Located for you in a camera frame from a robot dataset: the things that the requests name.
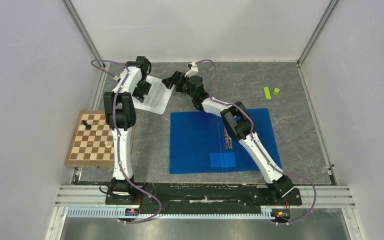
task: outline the wooden chessboard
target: wooden chessboard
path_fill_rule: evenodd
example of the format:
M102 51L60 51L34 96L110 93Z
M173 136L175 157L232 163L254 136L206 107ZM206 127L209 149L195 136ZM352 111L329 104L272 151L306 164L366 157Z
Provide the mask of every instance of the wooden chessboard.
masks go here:
M83 120L91 125L91 129L86 129L82 124ZM130 148L133 145L134 135L135 126ZM104 111L80 112L64 164L68 167L114 166L113 134L105 121Z

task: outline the gray table surface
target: gray table surface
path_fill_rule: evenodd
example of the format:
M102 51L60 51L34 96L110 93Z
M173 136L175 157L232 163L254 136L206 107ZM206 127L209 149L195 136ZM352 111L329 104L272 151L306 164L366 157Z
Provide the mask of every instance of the gray table surface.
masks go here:
M315 184L330 184L328 168L297 65L293 62L217 62L218 80L213 96L225 102L241 101L247 109L268 108L283 170L305 176ZM214 69L200 63L199 76L209 92L213 86ZM119 74L120 66L111 65L110 72ZM186 72L187 63L153 63L151 76L168 78L175 71ZM116 82L108 76L104 92ZM279 88L279 95L266 100L263 87ZM104 109L103 101L99 110ZM196 111L191 98L173 92L163 115L137 110L136 130L131 164L136 182L173 183L264 183L259 171L169 174L170 114ZM110 167L83 167L80 181L109 181ZM308 184L292 179L296 184Z

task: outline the white wall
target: white wall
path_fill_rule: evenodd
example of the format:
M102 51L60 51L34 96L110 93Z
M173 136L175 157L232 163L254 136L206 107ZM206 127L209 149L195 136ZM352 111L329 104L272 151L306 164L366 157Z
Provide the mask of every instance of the white wall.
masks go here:
M72 0L104 59L296 61L329 0Z
M44 239L91 58L61 1L0 1L0 239Z
M303 70L365 235L384 239L384 1L340 1Z

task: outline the blue mat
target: blue mat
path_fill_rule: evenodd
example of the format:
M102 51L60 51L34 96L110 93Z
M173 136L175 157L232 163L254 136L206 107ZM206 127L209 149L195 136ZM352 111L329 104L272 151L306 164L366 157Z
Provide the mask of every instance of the blue mat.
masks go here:
M282 167L269 110L259 108L248 112L265 149ZM225 126L220 117L200 111L171 113L170 174L259 171L239 142L232 141L231 147L226 144Z

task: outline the metal frame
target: metal frame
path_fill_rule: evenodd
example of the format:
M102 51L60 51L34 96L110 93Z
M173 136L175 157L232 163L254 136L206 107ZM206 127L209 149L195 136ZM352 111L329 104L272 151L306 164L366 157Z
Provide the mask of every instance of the metal frame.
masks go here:
M77 27L78 32L80 33L81 37L83 38L84 42L86 43L87 47L89 48L90 52L92 53L93 57L95 59L102 59L101 55L98 52L97 47L94 44L94 41L92 41L91 36L89 35L88 31L86 30L85 25L82 22L82 19L80 18L79 14L77 13L76 8L74 7L74 4L71 0L62 0L62 3L64 4L65 8L67 9L68 13L70 14L70 17Z
M106 64L104 69L106 71L109 71L110 70L110 64ZM93 98L92 109L91 109L92 111L98 110L99 102L100 102L102 94L103 94L104 85L105 85L105 81L107 79L107 75L108 74L106 72L100 71L98 86L96 88L95 97Z
M311 186L297 186L301 193L302 206L291 206L295 209L308 209L313 202L314 192ZM363 240L357 223L355 204L350 189L347 186L316 186L317 209L342 209L345 224L351 240ZM99 191L99 186L92 185L61 185L55 202L51 222L46 233L46 240L58 240L61 237L65 220L68 217L116 218L124 216L126 208L136 205L105 205L105 195ZM209 214L200 216L193 214L160 214L158 219L268 219L268 213L279 206L261 206L261 214Z
M304 78L302 66L298 66L298 72L299 72L299 77L301 78L302 86L304 87L305 96L307 98L308 106L310 108L311 117L312 117L312 120L314 122L315 132L317 133L318 141L320 142L321 151L323 152L323 156L324 156L324 160L326 161L326 165L329 168L328 169L328 171L330 171L329 175L332 176L332 178L333 178L333 179L331 179L332 184L337 184L337 178L335 176L335 171L334 171L333 164L331 161L331 159L332 159L331 154L330 154L329 149L328 149L328 147L324 141L324 135L322 132L322 128L320 127L319 118L318 118L316 109L313 105L313 101L312 101L312 98L310 96L309 90L307 88L307 84L306 84L306 80Z
M302 205L291 206L296 209L308 209L313 203L314 192L311 186L297 186L300 191ZM102 186L101 189L106 192L107 187ZM355 208L353 197L347 186L316 186L317 198L315 208L336 208L336 209L353 209ZM99 191L97 185L61 185L58 197L55 201L56 207L83 207L83 208L117 208L117 205L105 205L106 196ZM136 205L123 205L123 208L134 208ZM262 206L266 209L276 209L279 206Z
M315 27L310 39L308 40L307 44L304 47L304 50L301 53L301 56L299 56L299 59L297 61L298 67L300 67L303 62L306 60L310 50L313 48L314 43L316 42L317 38L320 35L320 32L323 30L323 28L326 25L326 22L330 18L332 12L334 11L335 7L337 6L339 0L330 0L329 4L327 5L326 10L324 10L323 15L321 16L320 20L318 21L317 26Z
M53 208L52 217L45 236L46 240L59 240L61 238L68 210L68 207L56 206Z

